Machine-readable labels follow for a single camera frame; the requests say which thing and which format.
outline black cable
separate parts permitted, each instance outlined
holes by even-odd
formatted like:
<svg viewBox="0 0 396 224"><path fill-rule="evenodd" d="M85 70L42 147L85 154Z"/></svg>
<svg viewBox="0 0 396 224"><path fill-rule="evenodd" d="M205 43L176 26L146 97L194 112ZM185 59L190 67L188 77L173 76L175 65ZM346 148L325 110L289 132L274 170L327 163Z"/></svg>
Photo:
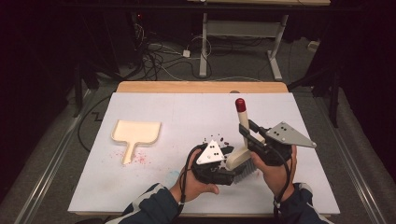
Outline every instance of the black cable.
<svg viewBox="0 0 396 224"><path fill-rule="evenodd" d="M152 80L152 77L154 78L154 81L156 81L158 79L158 73L160 71L158 71L157 69L161 70L161 63L162 61L158 60L157 57L153 57L150 53L149 50L147 50L146 52L146 56L148 57L148 59L146 59L146 62L151 62L151 66L146 65L146 62L144 63L143 69L144 69L144 73L145 75L139 79L145 79L145 80ZM159 56L161 57L161 59L163 60L163 57L161 55L158 54L154 54L154 56Z"/></svg>
<svg viewBox="0 0 396 224"><path fill-rule="evenodd" d="M128 78L134 77L134 76L136 76L140 71L142 71L142 68L143 68L143 60L141 60L141 61L142 61L142 62L140 62L139 65L135 67L135 70L134 70L134 71L130 72L128 75L126 75L126 76L124 77L126 80L131 81L131 80L129 80Z"/></svg>
<svg viewBox="0 0 396 224"><path fill-rule="evenodd" d="M244 49L244 48L248 48L248 47L257 47L265 39L263 37L258 37L258 38L255 38L251 43L245 44L245 43L243 43L244 41L251 41L251 39L239 39L239 40L236 40L236 39L231 39L228 36L226 36L226 38L219 38L217 36L210 36L210 37L212 37L214 39L217 39L217 40L220 40L220 41L227 41L229 43L229 46L227 46L227 45L216 45L216 44L214 44L215 41L210 40L211 47L212 47L211 55L218 56L218 57L229 55L235 49ZM226 53L217 54L217 53L215 53L215 49L216 48L230 48L230 49Z"/></svg>
<svg viewBox="0 0 396 224"><path fill-rule="evenodd" d="M285 193L286 189L289 186L290 176L291 176L291 169L292 169L292 165L293 165L293 159L291 158L291 167L289 167L288 163L285 161L285 159L282 157L282 155L280 155L280 153L277 150L275 150L273 148L271 148L271 150L273 152L275 152L275 154L281 159L281 161L283 163L283 166L285 167L285 171L286 171L286 183L283 186L282 190L279 192L279 194L275 196L275 200L274 200L274 218L280 223L279 209L276 206L276 204L280 204L280 201L282 200L283 194Z"/></svg>
<svg viewBox="0 0 396 224"><path fill-rule="evenodd" d="M257 71L257 78L258 78L258 80L260 80L260 74L259 74L259 72L260 72L261 70L264 70L266 67L268 67L268 65L271 64L271 61L272 61L273 59L274 59L274 58L269 59L269 62L268 62L262 69L260 69L259 71Z"/></svg>
<svg viewBox="0 0 396 224"><path fill-rule="evenodd" d="M190 170L189 169L189 164L190 164L190 159L191 159L192 153L194 153L194 151L197 150L197 149L205 148L205 145L207 145L207 144L198 145L198 146L194 147L190 151L189 155L187 156L186 164L184 165L184 171L180 175L180 180L179 180L179 186L180 186L180 191L181 191L180 203L179 203L179 206L178 206L178 209L177 209L177 214L175 215L175 217L173 218L171 223L175 223L177 217L183 211L184 203L186 202L187 172Z"/></svg>
<svg viewBox="0 0 396 224"><path fill-rule="evenodd" d="M172 59L171 61L167 61L167 62L163 62L163 63L172 63L172 62L175 62L175 61L178 61L181 59L185 59L185 57L178 57L178 58Z"/></svg>
<svg viewBox="0 0 396 224"><path fill-rule="evenodd" d="M192 63L189 63L189 62L178 62L178 63L174 63L174 64L171 64L171 65L165 67L164 69L168 69L168 68L170 68L170 67L172 67L172 66L174 66L174 65L177 65L177 64L179 64L179 63L187 63L187 64L189 64L189 65L190 65L190 68L191 68L191 74L192 74L193 77L195 77L194 68L193 68L193 66L192 66Z"/></svg>
<svg viewBox="0 0 396 224"><path fill-rule="evenodd" d="M157 59L157 57L160 58L160 59L157 59L159 64L163 63L163 56L161 54L156 53L156 52L151 52L151 53L155 56L155 59Z"/></svg>
<svg viewBox="0 0 396 224"><path fill-rule="evenodd" d="M152 64L152 61L151 61L150 59L144 60L144 62L143 62L143 73L144 73L144 75L143 75L141 78L139 78L138 80L142 80L142 79L147 80L147 79L148 79L149 72L152 70L152 67L153 67L153 66L154 66L154 64Z"/></svg>
<svg viewBox="0 0 396 224"><path fill-rule="evenodd" d="M109 96L103 98L103 99L100 100L98 103L96 103L93 107L91 107L91 109L84 115L84 117L82 118L81 122L80 122L79 125L78 125L78 132L77 132L78 141L79 141L79 143L81 144L81 146L82 146L87 152L91 152L91 150L88 149L88 147L86 147L86 146L84 145L84 143L82 142L82 139L81 139L81 136L80 136L80 130L81 130L82 123L83 123L84 120L88 117L88 115L90 115L91 112L92 112L99 104L101 104L104 100L110 99L110 98L111 98L111 95L109 95Z"/></svg>

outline hand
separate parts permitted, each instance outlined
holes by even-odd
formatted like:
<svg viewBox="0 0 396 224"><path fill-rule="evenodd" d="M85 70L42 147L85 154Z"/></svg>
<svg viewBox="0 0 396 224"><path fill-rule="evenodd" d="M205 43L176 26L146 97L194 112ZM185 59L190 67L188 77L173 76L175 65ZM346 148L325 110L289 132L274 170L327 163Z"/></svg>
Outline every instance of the hand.
<svg viewBox="0 0 396 224"><path fill-rule="evenodd" d="M192 201L195 198L197 198L200 194L205 193L205 192L211 192L215 194L219 194L219 188L218 186L214 184L204 184L200 181L198 181L192 171L190 170L192 162L194 161L195 156L201 151L201 149L195 150L190 158L190 163L187 171L187 178L186 178L186 189L185 189L185 194L186 194L186 202ZM183 182L183 174L184 173L184 168L180 172L180 176L177 179L176 184L169 189L169 191L172 193L174 196L175 200L177 203L180 202L181 198L181 188L180 188L180 182Z"/></svg>
<svg viewBox="0 0 396 224"><path fill-rule="evenodd" d="M296 165L297 165L297 148L296 146L291 146L291 159L287 161L287 164L290 168L291 164L291 173L290 173L290 182L288 188L283 194L281 202L285 201L289 198L289 196L294 192L294 186L292 184L294 174L296 173ZM259 168L264 176L264 181L267 183L268 188L274 193L277 197L280 191L286 184L287 174L285 170L285 166L267 166L262 159L260 159L259 155L255 152L251 153L251 159L253 163Z"/></svg>

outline red stick tip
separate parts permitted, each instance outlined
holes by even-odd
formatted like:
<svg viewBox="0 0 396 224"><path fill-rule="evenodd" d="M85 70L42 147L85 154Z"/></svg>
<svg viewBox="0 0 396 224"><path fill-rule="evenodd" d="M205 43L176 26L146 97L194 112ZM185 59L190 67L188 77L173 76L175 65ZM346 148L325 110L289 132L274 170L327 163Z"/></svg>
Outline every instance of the red stick tip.
<svg viewBox="0 0 396 224"><path fill-rule="evenodd" d="M242 98L238 98L235 101L235 105L236 105L236 111L238 111L238 113L242 113L247 111L247 107L245 105L245 100Z"/></svg>

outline wooden board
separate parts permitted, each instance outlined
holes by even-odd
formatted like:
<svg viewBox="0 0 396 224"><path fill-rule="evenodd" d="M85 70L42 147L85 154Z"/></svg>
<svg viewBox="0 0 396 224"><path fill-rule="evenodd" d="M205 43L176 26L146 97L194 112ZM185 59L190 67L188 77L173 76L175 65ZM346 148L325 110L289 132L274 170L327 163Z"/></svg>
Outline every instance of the wooden board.
<svg viewBox="0 0 396 224"><path fill-rule="evenodd" d="M215 81L126 81L121 82L117 92L157 93L267 93L288 92L282 82L215 82Z"/></svg>

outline sleeve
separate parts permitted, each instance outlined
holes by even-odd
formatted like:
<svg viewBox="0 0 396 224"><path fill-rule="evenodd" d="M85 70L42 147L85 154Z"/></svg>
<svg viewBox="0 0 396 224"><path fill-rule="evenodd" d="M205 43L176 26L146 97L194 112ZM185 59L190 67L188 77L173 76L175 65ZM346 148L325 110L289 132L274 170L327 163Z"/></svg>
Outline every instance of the sleeve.
<svg viewBox="0 0 396 224"><path fill-rule="evenodd" d="M129 204L121 217L106 224L170 223L177 214L177 208L170 191L161 184L155 184Z"/></svg>
<svg viewBox="0 0 396 224"><path fill-rule="evenodd" d="M294 192L280 203L279 211L286 224L332 223L321 216L312 204L312 189L305 183L295 183Z"/></svg>

